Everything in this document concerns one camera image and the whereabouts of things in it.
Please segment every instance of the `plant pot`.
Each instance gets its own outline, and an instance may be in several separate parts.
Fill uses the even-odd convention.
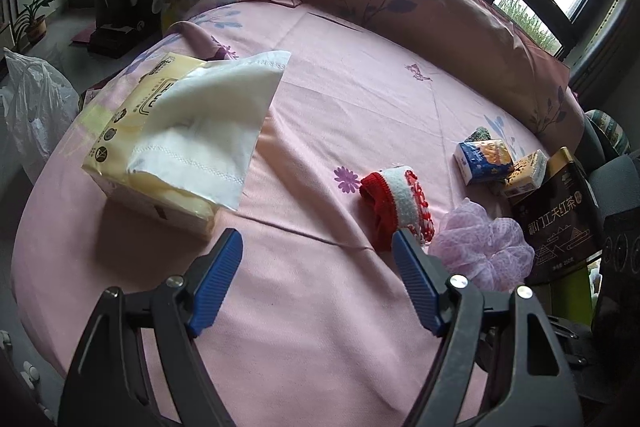
[[[25,33],[27,34],[27,39],[29,40],[29,44],[32,46],[44,37],[45,33],[47,33],[47,21],[44,18],[44,15],[41,15],[36,19],[36,23],[33,26],[27,26],[25,29]]]

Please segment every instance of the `blue tissue pack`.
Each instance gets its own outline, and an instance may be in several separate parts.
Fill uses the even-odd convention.
[[[453,156],[465,185],[503,180],[513,172],[513,159],[502,140],[462,142]]]

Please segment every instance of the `plastic bag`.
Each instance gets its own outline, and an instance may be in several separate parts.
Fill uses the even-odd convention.
[[[516,221],[492,220],[480,204],[465,198],[442,218],[428,253],[481,290],[512,291],[531,272],[534,250]]]
[[[35,183],[78,114],[78,94],[46,60],[4,49],[9,79],[0,89],[4,120],[24,171]]]

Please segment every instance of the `striped cushion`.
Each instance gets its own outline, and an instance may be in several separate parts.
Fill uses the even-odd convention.
[[[592,109],[587,111],[587,116],[594,124],[596,124],[611,142],[613,149],[620,155],[631,152],[631,146],[629,145],[629,139],[626,137],[626,133],[622,127],[613,120],[607,113],[599,110]]]

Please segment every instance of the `white plastic bag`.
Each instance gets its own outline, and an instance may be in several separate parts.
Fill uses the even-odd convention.
[[[0,89],[4,119],[32,183],[78,114],[78,94],[46,60],[4,49],[9,79]]]

